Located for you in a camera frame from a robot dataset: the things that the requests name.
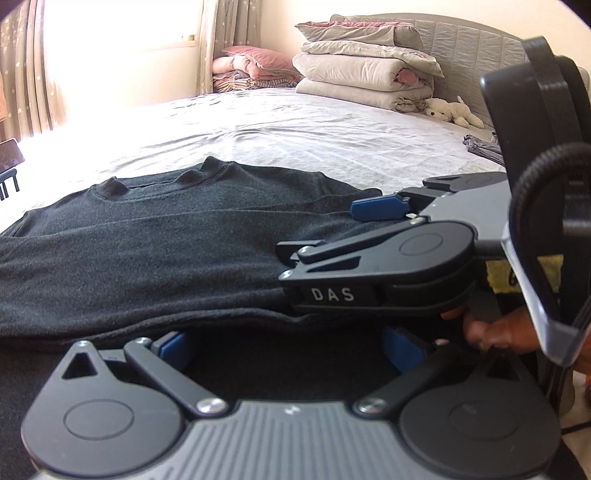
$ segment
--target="striped blanket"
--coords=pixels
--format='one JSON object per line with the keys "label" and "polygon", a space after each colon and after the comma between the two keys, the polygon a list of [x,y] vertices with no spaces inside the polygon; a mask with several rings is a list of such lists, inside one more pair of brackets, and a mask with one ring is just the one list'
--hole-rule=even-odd
{"label": "striped blanket", "polygon": [[277,78],[274,80],[254,80],[247,78],[213,78],[215,93],[233,92],[234,90],[256,90],[259,88],[294,88],[297,82],[293,78]]}

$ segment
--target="gray upholstered headboard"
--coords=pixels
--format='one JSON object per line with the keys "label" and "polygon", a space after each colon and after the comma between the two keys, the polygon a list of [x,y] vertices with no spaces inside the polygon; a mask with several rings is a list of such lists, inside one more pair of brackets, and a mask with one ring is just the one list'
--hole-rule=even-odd
{"label": "gray upholstered headboard", "polygon": [[[333,15],[331,21],[405,21],[414,24],[425,50],[434,56],[444,79],[435,79],[434,96],[449,102],[457,96],[470,106],[472,112],[492,127],[484,98],[480,92],[480,77],[503,67],[523,63],[525,52],[518,37],[461,18],[429,14],[381,14],[343,17]],[[579,68],[589,90],[589,74]]]}

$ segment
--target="gray gripper base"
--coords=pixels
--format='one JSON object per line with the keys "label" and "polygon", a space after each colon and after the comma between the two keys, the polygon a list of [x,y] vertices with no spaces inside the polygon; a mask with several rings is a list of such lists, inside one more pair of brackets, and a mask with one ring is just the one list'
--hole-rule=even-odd
{"label": "gray gripper base", "polygon": [[[53,480],[40,472],[36,480]],[[243,402],[194,422],[180,447],[125,480],[441,480],[411,459],[390,424],[341,402]],[[545,477],[537,476],[536,480]]]}

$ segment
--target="bed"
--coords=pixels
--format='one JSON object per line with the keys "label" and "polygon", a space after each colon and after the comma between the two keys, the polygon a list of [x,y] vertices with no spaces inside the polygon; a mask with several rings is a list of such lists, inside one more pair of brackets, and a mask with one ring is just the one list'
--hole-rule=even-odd
{"label": "bed", "polygon": [[[25,163],[17,167],[20,192],[0,203],[0,232],[25,211],[112,176],[133,177],[188,167],[207,155],[224,161],[322,171],[358,188],[383,193],[417,186],[422,179],[502,167],[466,151],[467,133],[490,139],[492,122],[479,93],[482,73],[519,63],[519,39],[450,17],[385,14],[331,20],[403,20],[414,23],[428,53],[446,78],[435,96],[460,95],[488,129],[468,130],[424,115],[403,114],[292,89],[232,92],[177,100],[96,118],[20,143]],[[588,88],[589,75],[581,70]],[[582,399],[568,424],[586,420]],[[568,439],[583,458],[589,432]],[[591,465],[587,465],[591,475]]]}

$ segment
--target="finger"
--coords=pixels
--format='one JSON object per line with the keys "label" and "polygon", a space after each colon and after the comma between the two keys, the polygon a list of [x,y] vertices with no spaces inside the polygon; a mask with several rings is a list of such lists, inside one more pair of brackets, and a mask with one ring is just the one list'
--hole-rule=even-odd
{"label": "finger", "polygon": [[466,311],[467,307],[466,304],[460,305],[458,308],[453,310],[449,310],[449,312],[444,312],[441,314],[441,318],[443,320],[453,320],[457,319],[462,313]]}
{"label": "finger", "polygon": [[517,353],[533,352],[540,348],[534,324],[526,308],[511,312],[491,324],[482,338],[482,347],[512,348]]}
{"label": "finger", "polygon": [[474,314],[470,311],[464,315],[464,338],[474,348],[480,348],[484,334],[489,327],[486,322],[476,320]]}

